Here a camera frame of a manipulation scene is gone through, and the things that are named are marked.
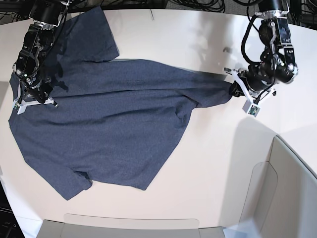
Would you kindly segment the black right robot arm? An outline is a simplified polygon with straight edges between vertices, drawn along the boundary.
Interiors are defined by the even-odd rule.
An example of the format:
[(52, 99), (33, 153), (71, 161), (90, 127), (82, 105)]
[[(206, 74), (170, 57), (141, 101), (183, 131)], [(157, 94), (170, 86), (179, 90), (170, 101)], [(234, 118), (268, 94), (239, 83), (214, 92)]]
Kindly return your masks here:
[(20, 115), (27, 107), (57, 102), (50, 96), (51, 77), (44, 72), (44, 62), (58, 37), (55, 35), (61, 21), (66, 20), (70, 0), (36, 0), (30, 10), (33, 20), (25, 34), (23, 47), (13, 65), (18, 78), (17, 97), (13, 108)]

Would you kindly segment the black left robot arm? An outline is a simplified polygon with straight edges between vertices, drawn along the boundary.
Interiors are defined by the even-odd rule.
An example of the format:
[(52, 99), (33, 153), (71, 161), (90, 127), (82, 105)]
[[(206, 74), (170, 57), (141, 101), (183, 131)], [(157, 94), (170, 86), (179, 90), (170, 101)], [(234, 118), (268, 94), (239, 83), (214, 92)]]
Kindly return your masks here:
[[(287, 20), (289, 6), (285, 0), (238, 0), (237, 4), (245, 7), (257, 5), (259, 10), (250, 18), (241, 43), (241, 53), (249, 64), (248, 68), (225, 69), (226, 73), (237, 77), (230, 86), (229, 94), (233, 97), (244, 96), (250, 102), (259, 104), (269, 96), (276, 95), (275, 84), (289, 84), (298, 75)], [(259, 61), (253, 61), (246, 54), (246, 42), (259, 17), (262, 20), (257, 32), (264, 44), (264, 51)]]

